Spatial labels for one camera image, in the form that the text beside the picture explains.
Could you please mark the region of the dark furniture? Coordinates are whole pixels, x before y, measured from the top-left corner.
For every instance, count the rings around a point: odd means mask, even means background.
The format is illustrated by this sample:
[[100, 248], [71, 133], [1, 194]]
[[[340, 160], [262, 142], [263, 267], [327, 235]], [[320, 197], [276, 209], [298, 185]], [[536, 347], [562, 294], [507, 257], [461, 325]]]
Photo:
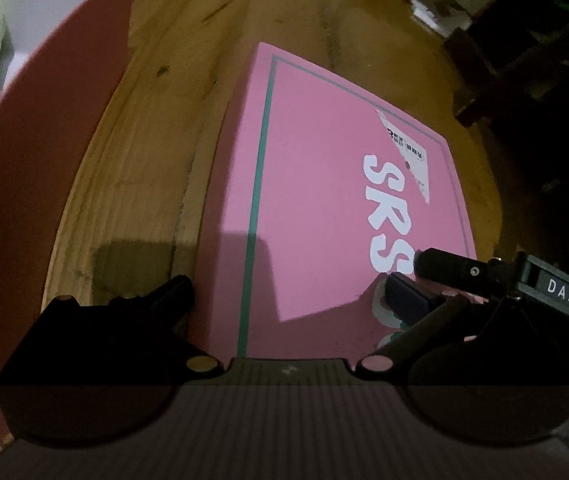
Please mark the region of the dark furniture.
[[469, 94], [455, 111], [501, 153], [533, 252], [569, 273], [569, 0], [493, 0], [445, 49]]

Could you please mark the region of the pink box lid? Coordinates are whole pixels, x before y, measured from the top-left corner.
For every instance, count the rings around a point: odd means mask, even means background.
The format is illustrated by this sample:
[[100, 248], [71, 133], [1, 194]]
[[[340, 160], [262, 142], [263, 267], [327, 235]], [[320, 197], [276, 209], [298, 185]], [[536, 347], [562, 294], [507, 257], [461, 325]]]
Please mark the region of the pink box lid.
[[193, 341], [222, 361], [356, 361], [401, 326], [385, 278], [413, 274], [430, 247], [475, 254], [446, 141], [329, 70], [257, 46], [206, 192]]

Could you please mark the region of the white paper on floor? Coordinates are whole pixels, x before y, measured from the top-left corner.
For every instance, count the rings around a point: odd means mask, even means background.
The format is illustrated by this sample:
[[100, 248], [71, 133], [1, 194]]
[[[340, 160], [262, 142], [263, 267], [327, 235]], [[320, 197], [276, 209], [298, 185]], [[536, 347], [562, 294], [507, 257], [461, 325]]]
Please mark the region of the white paper on floor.
[[411, 4], [411, 17], [444, 39], [452, 36], [458, 29], [467, 30], [472, 23], [465, 10], [448, 3], [425, 3], [421, 0], [408, 2]]

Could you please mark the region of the pink shoe box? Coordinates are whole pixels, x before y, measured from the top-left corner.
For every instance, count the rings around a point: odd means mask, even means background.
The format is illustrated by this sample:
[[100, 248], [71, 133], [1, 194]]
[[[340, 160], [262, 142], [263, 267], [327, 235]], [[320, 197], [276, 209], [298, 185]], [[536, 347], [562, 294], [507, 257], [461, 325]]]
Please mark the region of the pink shoe box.
[[[86, 148], [128, 61], [132, 0], [0, 0], [0, 368], [37, 318]], [[0, 439], [7, 427], [0, 413]]]

